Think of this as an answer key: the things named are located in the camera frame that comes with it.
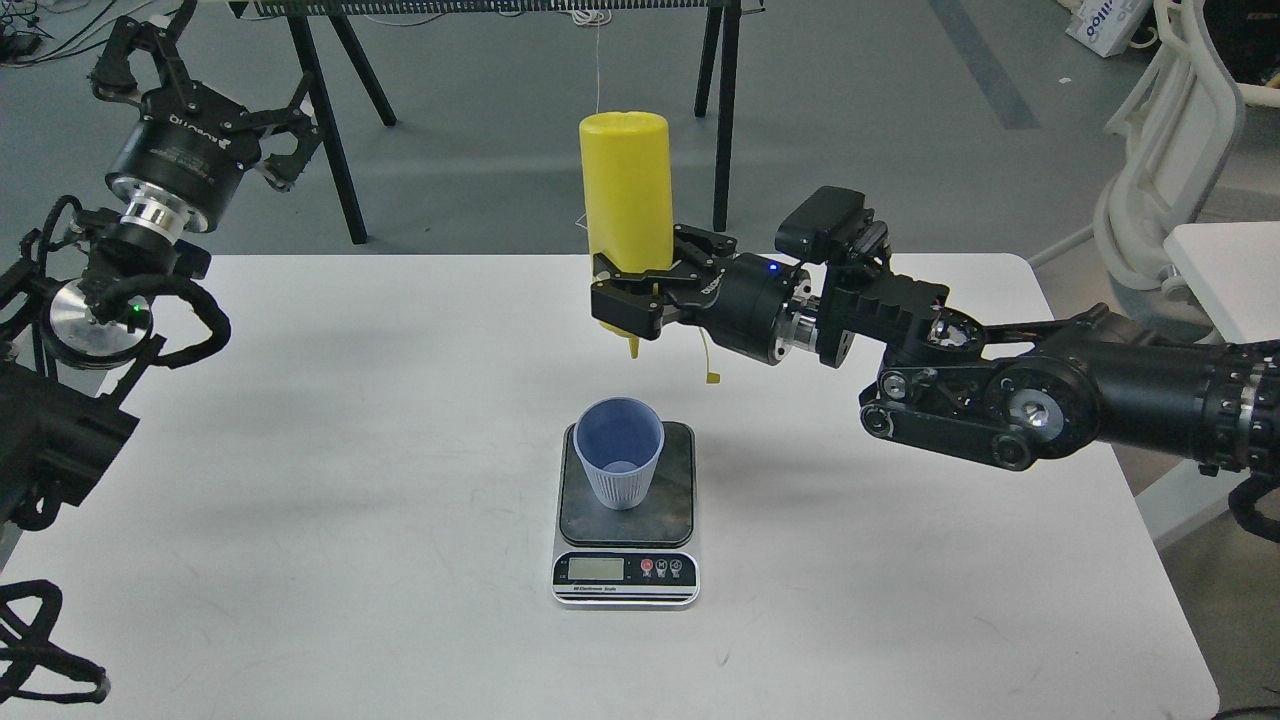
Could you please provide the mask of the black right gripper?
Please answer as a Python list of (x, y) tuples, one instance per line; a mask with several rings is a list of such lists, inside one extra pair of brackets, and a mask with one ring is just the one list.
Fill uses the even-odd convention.
[(813, 348), (813, 282), (801, 265), (739, 251), (736, 238), (694, 225), (673, 228), (667, 269), (623, 272), (591, 256), (590, 314), (640, 340), (664, 325), (703, 328), (710, 341), (768, 365), (791, 347)]

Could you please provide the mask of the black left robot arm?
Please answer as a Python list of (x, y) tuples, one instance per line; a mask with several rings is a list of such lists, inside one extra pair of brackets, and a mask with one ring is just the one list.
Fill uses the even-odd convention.
[(303, 73), (283, 108), (252, 111), (193, 79), (177, 49), (192, 1), (160, 26), (119, 18), (93, 95), (140, 118), (106, 173), (119, 211), (59, 197), (3, 273), (3, 520), (36, 532), (100, 482), (138, 421), (122, 402), (146, 369), (220, 352), (230, 320), (200, 284), (218, 228), (257, 170), (291, 190), (321, 143)]

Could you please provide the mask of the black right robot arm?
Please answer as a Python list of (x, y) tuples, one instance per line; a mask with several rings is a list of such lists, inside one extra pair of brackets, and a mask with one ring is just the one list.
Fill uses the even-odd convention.
[(931, 452), (1021, 471), (1096, 441), (1170, 454), (1201, 473), (1240, 471), (1228, 507), (1266, 541), (1277, 520), (1277, 342), (1167, 340), (1105, 304), (1056, 322), (984, 325), (948, 288), (893, 272), (888, 228), (861, 192), (818, 188), (774, 237), (781, 259), (687, 225), (675, 259), (627, 270), (593, 254), (591, 314), (644, 340), (703, 328), (774, 365), (792, 347), (840, 366), (855, 338), (884, 346), (859, 395), (865, 430)]

